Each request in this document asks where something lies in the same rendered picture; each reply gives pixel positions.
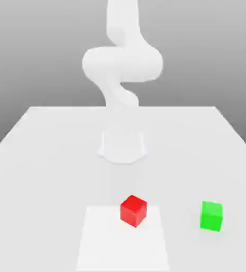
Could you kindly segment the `small red cube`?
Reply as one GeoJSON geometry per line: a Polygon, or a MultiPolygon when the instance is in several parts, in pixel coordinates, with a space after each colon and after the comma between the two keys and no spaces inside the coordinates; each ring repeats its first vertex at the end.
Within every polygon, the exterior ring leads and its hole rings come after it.
{"type": "Polygon", "coordinates": [[[120,204],[120,219],[133,227],[138,227],[147,216],[148,203],[130,195],[120,204]]]}

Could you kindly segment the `small green cube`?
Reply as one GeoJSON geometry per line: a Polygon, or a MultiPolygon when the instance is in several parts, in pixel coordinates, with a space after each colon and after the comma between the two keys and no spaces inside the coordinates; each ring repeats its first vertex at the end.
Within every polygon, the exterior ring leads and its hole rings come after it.
{"type": "Polygon", "coordinates": [[[221,203],[203,201],[200,215],[200,228],[219,232],[223,221],[221,203]]]}

